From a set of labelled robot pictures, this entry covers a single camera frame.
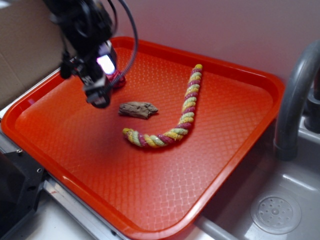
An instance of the orange plastic tray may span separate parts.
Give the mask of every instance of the orange plastic tray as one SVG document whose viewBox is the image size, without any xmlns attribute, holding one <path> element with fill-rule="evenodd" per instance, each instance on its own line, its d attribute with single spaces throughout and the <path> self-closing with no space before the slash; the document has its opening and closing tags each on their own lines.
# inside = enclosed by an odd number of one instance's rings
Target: orange plastic tray
<svg viewBox="0 0 320 240">
<path fill-rule="evenodd" d="M 133 41 L 112 40 L 119 69 Z M 123 128 L 162 134 L 179 121 L 188 79 L 203 65 L 195 122 L 179 143 L 142 149 Z M 119 231 L 163 239 L 197 217 L 275 118 L 284 90 L 273 75 L 221 60 L 139 42 L 127 84 L 111 105 L 86 103 L 81 81 L 58 74 L 19 100 L 1 126 L 20 147 Z M 119 116 L 121 103 L 156 106 L 148 120 Z"/>
</svg>

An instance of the sink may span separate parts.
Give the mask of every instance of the sink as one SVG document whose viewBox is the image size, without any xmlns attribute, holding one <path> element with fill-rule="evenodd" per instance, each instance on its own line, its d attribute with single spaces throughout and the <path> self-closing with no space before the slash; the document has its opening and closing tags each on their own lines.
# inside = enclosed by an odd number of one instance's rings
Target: sink
<svg viewBox="0 0 320 240">
<path fill-rule="evenodd" d="M 318 240 L 320 134 L 300 128 L 298 156 L 280 161 L 274 157 L 274 132 L 272 124 L 202 217 L 240 240 Z"/>
</svg>

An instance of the drain strainer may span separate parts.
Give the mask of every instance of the drain strainer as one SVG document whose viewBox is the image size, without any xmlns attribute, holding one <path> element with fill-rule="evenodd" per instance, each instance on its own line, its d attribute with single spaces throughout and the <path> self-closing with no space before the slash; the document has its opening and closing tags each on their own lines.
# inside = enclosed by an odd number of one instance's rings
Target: drain strainer
<svg viewBox="0 0 320 240">
<path fill-rule="evenodd" d="M 296 200 L 282 192 L 264 192 L 251 205 L 254 223 L 270 234 L 287 234 L 301 220 L 301 209 Z"/>
</svg>

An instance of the braided rope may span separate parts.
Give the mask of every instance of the braided rope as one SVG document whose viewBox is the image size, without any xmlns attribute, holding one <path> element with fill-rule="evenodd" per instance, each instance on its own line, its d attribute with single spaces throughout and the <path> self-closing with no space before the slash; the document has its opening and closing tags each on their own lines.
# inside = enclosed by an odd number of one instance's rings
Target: braided rope
<svg viewBox="0 0 320 240">
<path fill-rule="evenodd" d="M 142 148 L 160 148 L 171 145 L 176 141 L 180 141 L 185 135 L 187 135 L 192 123 L 194 122 L 202 68 L 201 64 L 197 64 L 191 72 L 186 93 L 184 95 L 182 114 L 179 123 L 175 128 L 172 128 L 164 134 L 150 136 L 148 134 L 141 134 L 131 128 L 124 128 L 122 130 L 124 137 L 132 144 Z"/>
</svg>

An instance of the driftwood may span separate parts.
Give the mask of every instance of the driftwood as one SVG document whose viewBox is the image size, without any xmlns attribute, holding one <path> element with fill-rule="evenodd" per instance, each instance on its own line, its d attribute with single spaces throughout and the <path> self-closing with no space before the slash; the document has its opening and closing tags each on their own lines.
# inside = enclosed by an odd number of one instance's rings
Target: driftwood
<svg viewBox="0 0 320 240">
<path fill-rule="evenodd" d="M 131 101 L 120 104 L 118 114 L 140 119 L 148 119 L 156 112 L 158 112 L 158 109 L 149 102 Z"/>
</svg>

